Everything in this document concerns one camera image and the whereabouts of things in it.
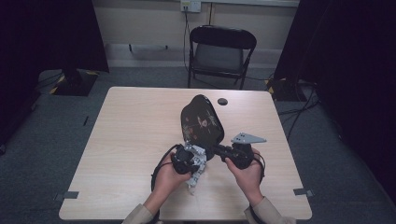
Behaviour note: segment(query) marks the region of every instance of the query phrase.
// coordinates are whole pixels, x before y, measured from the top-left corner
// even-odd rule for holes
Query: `wooden table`
[[[113,87],[109,90],[82,155],[60,217],[66,220],[120,220],[150,194],[151,174],[174,144],[183,144],[180,112],[205,95],[225,131],[222,144],[238,133],[267,139],[254,144],[266,161],[261,188],[283,216],[309,219],[312,212],[270,94],[266,91],[218,91]],[[226,98],[227,105],[217,100]],[[248,200],[219,157],[206,164],[194,195],[182,184],[161,209],[162,220],[245,220]]]

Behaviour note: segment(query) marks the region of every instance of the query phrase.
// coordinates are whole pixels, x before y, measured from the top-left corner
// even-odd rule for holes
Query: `hand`
[[[260,152],[255,148],[252,148],[252,150],[253,153],[255,153],[254,156],[259,160],[260,156],[256,154],[260,155]],[[244,192],[250,204],[254,207],[261,202],[262,193],[260,191],[260,179],[262,168],[259,163],[257,161],[253,161],[248,168],[240,170],[229,158],[226,158],[225,162],[227,163],[228,169],[235,176],[236,183]]]
[[[152,215],[155,215],[158,210],[160,210],[160,207],[169,195],[175,191],[182,182],[191,178],[191,173],[180,175],[175,171],[172,163],[169,163],[172,162],[171,157],[174,155],[175,153],[171,152],[163,160],[163,164],[165,165],[161,167],[157,177],[155,178],[154,190],[144,203],[145,207]]]
[[[161,194],[169,195],[173,191],[175,191],[175,189],[177,189],[181,183],[191,178],[191,173],[180,175],[175,171],[173,164],[169,163],[172,162],[171,157],[174,155],[175,153],[171,152],[163,160],[164,165],[163,167],[161,167],[160,171],[157,174],[157,177],[155,178],[155,186],[154,186],[155,192],[158,191]]]

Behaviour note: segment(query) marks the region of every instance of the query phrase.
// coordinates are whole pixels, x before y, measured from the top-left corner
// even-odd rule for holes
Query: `black round object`
[[[219,104],[219,105],[227,105],[227,104],[228,104],[228,101],[227,101],[227,99],[219,98],[219,99],[218,99],[218,104]]]

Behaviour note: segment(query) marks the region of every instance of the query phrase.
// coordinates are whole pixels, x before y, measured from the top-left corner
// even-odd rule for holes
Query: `black stand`
[[[297,84],[287,80],[268,79],[265,80],[265,85],[274,101],[306,101],[306,97],[301,88]]]
[[[88,96],[97,79],[96,73],[63,70],[64,77],[53,87],[51,94],[69,96]]]

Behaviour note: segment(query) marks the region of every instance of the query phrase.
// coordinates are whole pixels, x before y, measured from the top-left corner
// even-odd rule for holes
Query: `sleeve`
[[[296,219],[293,217],[282,217],[272,203],[265,197],[262,201],[253,207],[257,217],[266,224],[295,224]],[[249,208],[245,210],[245,215],[249,224],[257,224]]]
[[[122,224],[141,224],[148,223],[153,219],[153,215],[150,211],[143,206],[143,204],[139,204],[125,220]]]

